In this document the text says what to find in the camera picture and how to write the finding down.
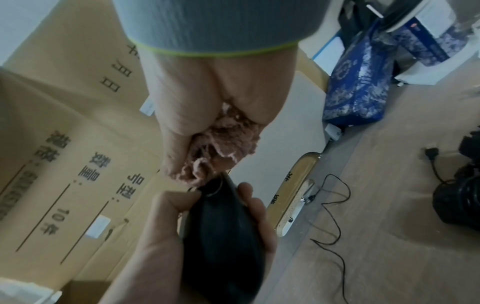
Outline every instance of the sleeve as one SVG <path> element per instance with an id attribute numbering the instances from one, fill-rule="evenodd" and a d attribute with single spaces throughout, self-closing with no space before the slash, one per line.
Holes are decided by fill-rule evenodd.
<path id="1" fill-rule="evenodd" d="M 241 56 L 296 45 L 330 0 L 113 0 L 139 47 L 187 57 Z"/>

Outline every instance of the blue bag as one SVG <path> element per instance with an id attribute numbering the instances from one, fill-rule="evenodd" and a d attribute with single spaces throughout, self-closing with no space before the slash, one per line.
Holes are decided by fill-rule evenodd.
<path id="1" fill-rule="evenodd" d="M 356 0 L 349 28 L 344 10 L 339 17 L 346 51 L 331 75 L 323 112 L 323 120 L 337 126 L 381 120 L 392 81 L 398 43 L 379 31 L 380 21 L 369 17 L 360 2 Z M 359 20 L 363 28 L 351 35 Z"/>

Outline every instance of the black plug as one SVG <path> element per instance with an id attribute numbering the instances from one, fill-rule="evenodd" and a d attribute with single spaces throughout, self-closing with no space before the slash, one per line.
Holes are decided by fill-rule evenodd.
<path id="1" fill-rule="evenodd" d="M 424 152 L 425 156 L 427 156 L 430 161 L 435 161 L 440 153 L 437 147 L 425 148 Z"/>

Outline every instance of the pink cloth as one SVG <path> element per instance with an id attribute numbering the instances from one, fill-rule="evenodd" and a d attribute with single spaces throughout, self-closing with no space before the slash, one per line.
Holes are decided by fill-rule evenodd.
<path id="1" fill-rule="evenodd" d="M 216 173 L 212 166 L 214 157 L 238 163 L 254 154 L 262 129 L 238 109 L 225 105 L 211 127 L 193 136 L 185 165 L 172 178 L 188 186 L 205 185 Z"/>

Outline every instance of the black printed line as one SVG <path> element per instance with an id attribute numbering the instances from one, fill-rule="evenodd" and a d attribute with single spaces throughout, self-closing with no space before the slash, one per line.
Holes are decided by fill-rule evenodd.
<path id="1" fill-rule="evenodd" d="M 77 246 L 77 244 L 80 242 L 80 240 L 83 238 L 83 236 L 85 235 L 85 233 L 89 230 L 90 226 L 92 226 L 95 222 L 95 220 L 97 219 L 97 217 L 100 215 L 100 213 L 105 209 L 105 207 L 109 204 L 110 201 L 107 201 L 105 203 L 105 205 L 103 205 L 102 209 L 100 209 L 100 212 L 97 213 L 96 217 L 93 219 L 93 221 L 91 221 L 90 225 L 88 225 L 88 227 L 85 229 L 85 231 L 80 235 L 80 237 L 78 238 L 78 240 L 76 240 L 75 244 L 73 244 L 73 247 L 70 249 L 70 251 L 68 251 L 68 253 L 66 254 L 66 256 L 63 258 L 63 260 L 61 260 L 60 262 L 60 265 L 65 262 L 66 258 L 70 255 L 70 253 L 74 250 L 75 246 Z"/>
<path id="2" fill-rule="evenodd" d="M 3 187 L 3 189 L 0 192 L 0 196 L 5 192 L 5 190 L 10 186 L 10 184 L 17 178 L 17 176 L 20 174 L 20 172 L 25 168 L 25 165 L 23 165 L 20 170 L 15 173 L 15 175 L 11 178 L 11 180 Z"/>
<path id="3" fill-rule="evenodd" d="M 47 214 L 50 212 L 50 210 L 55 206 L 55 204 L 59 201 L 59 199 L 62 197 L 62 195 L 65 193 L 65 191 L 70 187 L 70 184 L 60 193 L 60 195 L 56 198 L 55 202 L 50 206 L 50 208 L 45 212 L 45 214 L 41 217 L 41 219 L 38 221 L 38 223 L 33 227 L 33 229 L 30 231 L 30 233 L 26 236 L 26 238 L 23 240 L 23 242 L 18 246 L 18 248 L 15 250 L 15 252 L 19 251 L 20 248 L 25 244 L 25 242 L 29 239 L 29 237 L 32 235 L 32 233 L 35 231 L 35 229 L 40 225 L 40 223 L 44 220 L 44 218 L 47 216 Z"/>

